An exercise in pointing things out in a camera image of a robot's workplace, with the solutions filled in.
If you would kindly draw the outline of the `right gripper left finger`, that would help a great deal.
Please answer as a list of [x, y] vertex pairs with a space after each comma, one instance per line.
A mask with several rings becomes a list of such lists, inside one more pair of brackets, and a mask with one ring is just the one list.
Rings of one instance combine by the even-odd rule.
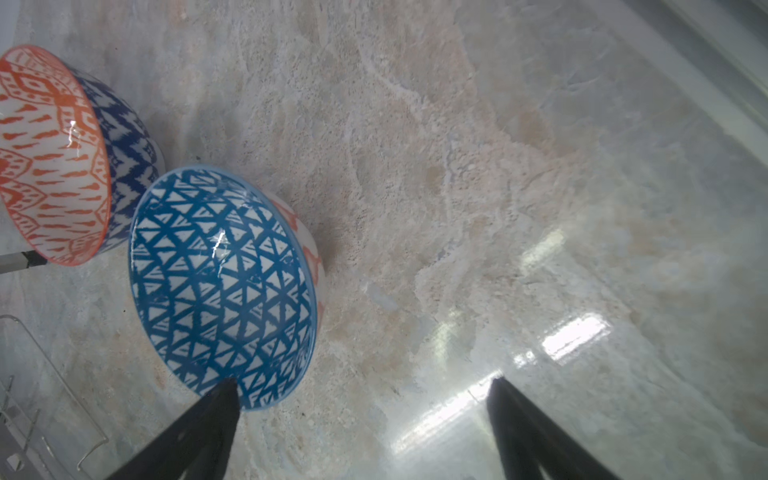
[[238, 385], [227, 378], [110, 477], [222, 479], [239, 417]]

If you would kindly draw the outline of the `blue triangle patterned bowl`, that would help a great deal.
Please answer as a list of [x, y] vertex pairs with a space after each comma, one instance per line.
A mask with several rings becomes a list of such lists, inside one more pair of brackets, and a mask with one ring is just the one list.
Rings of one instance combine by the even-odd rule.
[[298, 387], [327, 288], [312, 234], [281, 198], [213, 166], [172, 170], [138, 204], [128, 260], [141, 324], [190, 390], [232, 378], [253, 411]]

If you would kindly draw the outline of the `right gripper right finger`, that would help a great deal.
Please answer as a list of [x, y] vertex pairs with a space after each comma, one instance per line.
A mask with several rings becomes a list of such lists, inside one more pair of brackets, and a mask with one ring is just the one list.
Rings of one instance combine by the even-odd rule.
[[486, 405], [507, 479], [618, 479], [506, 378]]

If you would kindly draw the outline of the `red patterned ceramic bowl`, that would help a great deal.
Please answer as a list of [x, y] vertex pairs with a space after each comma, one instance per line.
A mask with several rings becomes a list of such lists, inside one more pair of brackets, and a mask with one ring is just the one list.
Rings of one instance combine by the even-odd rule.
[[1, 58], [1, 197], [47, 261], [78, 266], [124, 242], [162, 151], [107, 84], [49, 51]]

